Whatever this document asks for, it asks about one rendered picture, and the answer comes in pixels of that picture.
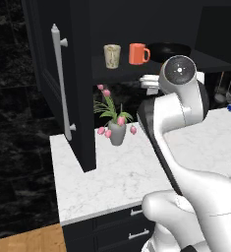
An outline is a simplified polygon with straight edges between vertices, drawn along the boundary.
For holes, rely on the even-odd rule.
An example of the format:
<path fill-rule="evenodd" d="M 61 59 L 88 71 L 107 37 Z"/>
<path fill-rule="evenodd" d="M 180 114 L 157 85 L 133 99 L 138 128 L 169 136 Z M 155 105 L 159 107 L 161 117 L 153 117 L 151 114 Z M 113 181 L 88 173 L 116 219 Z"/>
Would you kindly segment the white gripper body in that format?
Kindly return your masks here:
<path fill-rule="evenodd" d="M 141 86 L 144 89 L 158 89 L 158 80 L 158 75 L 143 75 L 142 77 L 140 77 Z"/>

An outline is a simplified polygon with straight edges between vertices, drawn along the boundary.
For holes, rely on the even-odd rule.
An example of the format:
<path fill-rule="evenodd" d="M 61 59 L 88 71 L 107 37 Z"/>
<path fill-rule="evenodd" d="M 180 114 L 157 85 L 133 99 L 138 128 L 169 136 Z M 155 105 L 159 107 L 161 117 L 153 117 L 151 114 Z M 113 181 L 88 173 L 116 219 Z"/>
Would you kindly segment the black cabinet door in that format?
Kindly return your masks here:
<path fill-rule="evenodd" d="M 65 94 L 70 123 L 68 141 L 84 172 L 96 169 L 89 0 L 21 0 L 37 87 L 61 130 L 64 121 L 57 64 L 51 35 L 56 25 L 68 46 L 61 47 Z"/>
<path fill-rule="evenodd" d="M 196 50 L 231 63 L 231 6 L 202 8 Z"/>

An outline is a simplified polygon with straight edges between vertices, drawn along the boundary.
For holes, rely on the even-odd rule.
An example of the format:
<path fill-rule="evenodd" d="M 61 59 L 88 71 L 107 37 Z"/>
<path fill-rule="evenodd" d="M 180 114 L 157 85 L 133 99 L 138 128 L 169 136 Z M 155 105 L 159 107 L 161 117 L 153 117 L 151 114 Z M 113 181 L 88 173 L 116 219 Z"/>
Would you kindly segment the black base cabinet panel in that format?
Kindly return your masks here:
<path fill-rule="evenodd" d="M 62 227 L 67 252 L 95 252 L 92 220 L 82 220 Z"/>

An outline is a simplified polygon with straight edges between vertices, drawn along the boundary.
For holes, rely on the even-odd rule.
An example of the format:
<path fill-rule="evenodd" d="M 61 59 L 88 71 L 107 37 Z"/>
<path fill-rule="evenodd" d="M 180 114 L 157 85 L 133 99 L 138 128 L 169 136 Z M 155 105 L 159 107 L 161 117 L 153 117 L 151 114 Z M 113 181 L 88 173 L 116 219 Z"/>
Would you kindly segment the orange mug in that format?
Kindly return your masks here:
<path fill-rule="evenodd" d="M 131 43 L 129 46 L 129 63 L 142 65 L 150 58 L 150 50 L 143 43 Z"/>

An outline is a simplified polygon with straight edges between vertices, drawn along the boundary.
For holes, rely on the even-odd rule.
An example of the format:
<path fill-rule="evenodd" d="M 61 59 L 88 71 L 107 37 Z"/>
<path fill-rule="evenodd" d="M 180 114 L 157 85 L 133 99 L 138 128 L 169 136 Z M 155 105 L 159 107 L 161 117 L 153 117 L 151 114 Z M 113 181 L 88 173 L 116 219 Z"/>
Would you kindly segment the black bowl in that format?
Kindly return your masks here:
<path fill-rule="evenodd" d="M 150 51 L 150 59 L 157 63 L 164 63 L 175 55 L 189 56 L 192 51 L 190 46 L 174 42 L 154 42 L 146 47 Z"/>

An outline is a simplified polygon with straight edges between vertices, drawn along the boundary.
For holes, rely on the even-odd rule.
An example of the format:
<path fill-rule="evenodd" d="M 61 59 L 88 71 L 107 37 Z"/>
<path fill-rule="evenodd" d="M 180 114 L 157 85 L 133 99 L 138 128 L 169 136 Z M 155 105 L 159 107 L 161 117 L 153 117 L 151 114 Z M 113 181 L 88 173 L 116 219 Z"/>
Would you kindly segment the beige marbled glass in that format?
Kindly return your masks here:
<path fill-rule="evenodd" d="M 106 44 L 103 46 L 105 65 L 108 69 L 117 69 L 120 61 L 121 46 Z"/>

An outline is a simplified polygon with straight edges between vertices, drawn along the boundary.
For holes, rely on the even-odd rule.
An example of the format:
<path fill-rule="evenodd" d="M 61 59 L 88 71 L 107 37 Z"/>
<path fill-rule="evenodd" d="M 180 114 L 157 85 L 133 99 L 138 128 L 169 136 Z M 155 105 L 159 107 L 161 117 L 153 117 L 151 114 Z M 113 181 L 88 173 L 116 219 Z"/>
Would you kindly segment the grey vase with pink tulips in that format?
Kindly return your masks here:
<path fill-rule="evenodd" d="M 97 88 L 101 91 L 105 102 L 95 100 L 93 112 L 99 113 L 100 118 L 109 118 L 104 126 L 98 128 L 97 134 L 104 135 L 113 146 L 121 146 L 126 135 L 127 122 L 133 122 L 134 118 L 130 113 L 123 110 L 123 104 L 120 104 L 120 112 L 117 112 L 111 92 L 107 88 L 103 85 L 98 85 Z"/>

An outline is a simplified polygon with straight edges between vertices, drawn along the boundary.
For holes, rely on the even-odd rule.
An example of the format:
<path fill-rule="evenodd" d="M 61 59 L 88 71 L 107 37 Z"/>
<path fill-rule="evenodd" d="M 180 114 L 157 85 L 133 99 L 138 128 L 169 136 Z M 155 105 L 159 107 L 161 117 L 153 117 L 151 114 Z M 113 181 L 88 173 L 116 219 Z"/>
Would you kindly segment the grey hanging ladle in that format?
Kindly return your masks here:
<path fill-rule="evenodd" d="M 224 73 L 221 73 L 220 83 L 221 83 L 222 80 L 223 80 L 223 76 L 224 76 Z M 222 102 L 224 102 L 224 101 L 226 100 L 226 98 L 225 98 L 225 96 L 224 96 L 223 94 L 221 94 L 221 93 L 219 92 L 219 87 L 218 87 L 218 90 L 216 91 L 216 93 L 215 93 L 215 95 L 214 95 L 214 100 L 215 100 L 216 102 L 222 103 Z"/>

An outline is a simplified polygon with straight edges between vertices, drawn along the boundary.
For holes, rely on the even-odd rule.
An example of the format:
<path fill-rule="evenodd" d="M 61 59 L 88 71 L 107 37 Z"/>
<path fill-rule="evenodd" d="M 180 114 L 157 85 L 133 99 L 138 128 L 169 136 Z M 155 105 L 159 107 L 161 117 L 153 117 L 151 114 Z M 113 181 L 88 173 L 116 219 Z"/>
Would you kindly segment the grey hanging spoon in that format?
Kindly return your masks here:
<path fill-rule="evenodd" d="M 229 82 L 229 85 L 228 85 L 228 89 L 227 89 L 227 92 L 226 92 L 226 101 L 228 103 L 231 103 L 231 93 L 230 93 L 230 88 L 231 88 L 231 79 L 230 79 L 230 82 Z"/>

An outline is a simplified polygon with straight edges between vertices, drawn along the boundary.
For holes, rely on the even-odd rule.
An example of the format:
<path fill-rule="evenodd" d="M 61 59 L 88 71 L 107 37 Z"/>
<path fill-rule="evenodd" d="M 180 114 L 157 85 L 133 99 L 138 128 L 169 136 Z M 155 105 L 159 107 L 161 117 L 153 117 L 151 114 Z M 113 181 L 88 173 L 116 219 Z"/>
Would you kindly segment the black drawer front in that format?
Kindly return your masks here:
<path fill-rule="evenodd" d="M 121 210 L 118 212 L 99 216 L 93 221 L 93 226 L 95 228 L 103 228 L 103 227 L 111 225 L 113 223 L 117 223 L 120 221 L 132 220 L 135 217 L 141 217 L 143 215 L 143 214 L 138 214 L 136 216 L 131 217 L 131 209 L 133 209 L 134 211 L 138 211 L 138 210 L 142 209 L 142 206 L 138 205 L 138 206 L 134 206 L 132 208 L 124 209 L 124 210 Z"/>
<path fill-rule="evenodd" d="M 140 233 L 145 228 L 149 230 L 148 235 L 128 239 L 129 233 Z M 136 221 L 106 228 L 96 236 L 97 252 L 141 252 L 153 230 L 154 223 L 151 221 Z"/>

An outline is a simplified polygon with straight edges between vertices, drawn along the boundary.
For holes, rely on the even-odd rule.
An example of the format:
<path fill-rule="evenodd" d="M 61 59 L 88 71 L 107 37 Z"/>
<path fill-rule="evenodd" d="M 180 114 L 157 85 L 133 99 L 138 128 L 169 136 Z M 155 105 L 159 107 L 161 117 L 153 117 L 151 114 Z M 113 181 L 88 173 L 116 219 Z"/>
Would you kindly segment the black wall cabinet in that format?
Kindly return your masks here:
<path fill-rule="evenodd" d="M 204 72 L 230 71 L 231 63 L 196 50 L 202 6 L 209 0 L 89 0 L 91 70 L 98 83 L 121 83 L 155 74 L 160 64 L 129 63 L 131 43 L 178 42 L 192 48 L 191 58 Z M 117 69 L 105 65 L 103 46 L 121 46 Z"/>

